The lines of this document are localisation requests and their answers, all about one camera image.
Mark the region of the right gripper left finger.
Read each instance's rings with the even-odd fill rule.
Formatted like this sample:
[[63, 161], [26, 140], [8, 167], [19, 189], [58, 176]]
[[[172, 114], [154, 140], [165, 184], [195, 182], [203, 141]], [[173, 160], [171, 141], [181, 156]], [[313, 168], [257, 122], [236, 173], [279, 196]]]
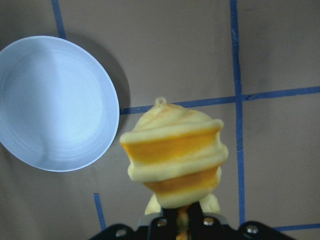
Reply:
[[138, 228], [113, 224], [92, 237], [93, 240], [175, 240], [177, 235], [177, 209], [162, 208], [158, 213], [142, 216]]

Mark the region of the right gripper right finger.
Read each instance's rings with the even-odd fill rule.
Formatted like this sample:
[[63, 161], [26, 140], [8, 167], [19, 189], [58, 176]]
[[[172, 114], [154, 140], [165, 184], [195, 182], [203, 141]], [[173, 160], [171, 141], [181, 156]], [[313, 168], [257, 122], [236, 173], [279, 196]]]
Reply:
[[292, 237], [281, 233], [263, 223], [247, 221], [238, 229], [226, 223], [222, 215], [203, 213], [199, 202], [187, 209], [188, 229], [192, 240], [291, 240]]

